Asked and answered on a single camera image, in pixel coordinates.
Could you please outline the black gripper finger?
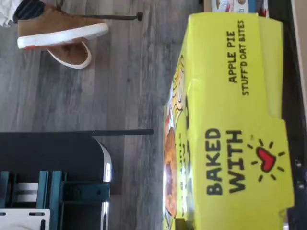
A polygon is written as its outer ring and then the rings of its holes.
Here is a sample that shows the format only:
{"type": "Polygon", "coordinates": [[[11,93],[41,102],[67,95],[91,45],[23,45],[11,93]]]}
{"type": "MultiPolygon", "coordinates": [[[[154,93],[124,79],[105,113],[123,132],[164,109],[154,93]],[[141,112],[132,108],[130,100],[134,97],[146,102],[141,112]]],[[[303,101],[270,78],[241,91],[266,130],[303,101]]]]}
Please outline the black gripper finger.
{"type": "Polygon", "coordinates": [[[291,160],[294,206],[287,209],[283,230],[307,229],[307,168],[299,158],[291,160]]]}
{"type": "Polygon", "coordinates": [[[176,218],[175,230],[194,230],[193,221],[185,220],[184,218],[176,218]]]}

